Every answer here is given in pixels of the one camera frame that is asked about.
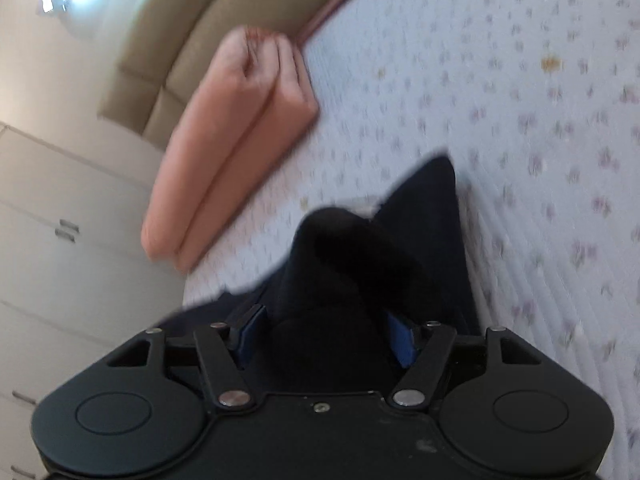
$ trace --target folded towel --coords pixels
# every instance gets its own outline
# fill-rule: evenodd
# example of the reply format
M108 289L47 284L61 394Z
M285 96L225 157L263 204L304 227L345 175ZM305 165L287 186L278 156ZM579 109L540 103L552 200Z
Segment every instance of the folded towel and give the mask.
M278 47L255 28L231 31L167 147L142 227L152 259L171 258L239 139L262 112L278 76Z
M304 134L318 114L300 51L277 37L280 75L273 95L214 179L174 258L188 272L220 235L251 193Z

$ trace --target floral pattern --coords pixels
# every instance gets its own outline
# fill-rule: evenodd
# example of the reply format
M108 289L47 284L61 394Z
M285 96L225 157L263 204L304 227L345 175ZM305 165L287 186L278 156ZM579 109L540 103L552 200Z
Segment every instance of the floral pattern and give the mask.
M319 123L190 276L265 275L322 205L370 210L430 153L458 174L482 322L601 393L603 478L640 478L640 0L350 0L305 48Z

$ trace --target cabinet handle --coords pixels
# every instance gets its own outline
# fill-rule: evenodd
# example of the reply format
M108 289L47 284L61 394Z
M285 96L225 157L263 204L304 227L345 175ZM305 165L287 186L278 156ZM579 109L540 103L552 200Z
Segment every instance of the cabinet handle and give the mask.
M66 240L69 240L71 243L76 243L76 237L73 236L70 233L67 233L66 231L63 231L62 229L56 229L56 236L58 238L65 238Z
M36 480L36 475L34 475L33 473L26 472L24 469L20 469L18 466L12 465L11 471L13 471L14 473L20 476L31 478L31 480Z
M11 392L12 396L15 399L21 400L22 402L26 402L31 406L37 406L38 401L36 399L31 399L31 397L27 397L26 395L21 394L20 392L16 392L15 390Z
M69 220L60 219L60 225L62 227L71 229L72 231L75 231L76 233L80 234L80 226L74 224L73 222L70 222Z

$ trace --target white cabinet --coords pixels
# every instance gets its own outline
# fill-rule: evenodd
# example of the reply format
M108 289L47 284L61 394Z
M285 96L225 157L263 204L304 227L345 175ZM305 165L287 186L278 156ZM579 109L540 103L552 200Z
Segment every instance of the white cabinet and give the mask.
M110 350L0 303L0 396L40 402Z
M183 292L180 276L71 243L0 203L0 299L17 308L119 344L177 310Z
M0 397L0 470L11 473L14 467L39 479L47 472L31 439L31 413ZM26 477L14 472L12 478Z
M0 201L146 261L140 229L150 191L96 170L21 134L0 134ZM175 272L166 264L156 265Z

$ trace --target beige wall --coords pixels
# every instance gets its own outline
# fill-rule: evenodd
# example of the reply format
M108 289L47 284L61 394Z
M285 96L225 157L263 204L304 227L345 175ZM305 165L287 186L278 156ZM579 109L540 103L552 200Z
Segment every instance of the beige wall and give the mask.
M95 111L137 0L59 17L0 0L0 121L151 186L161 153Z

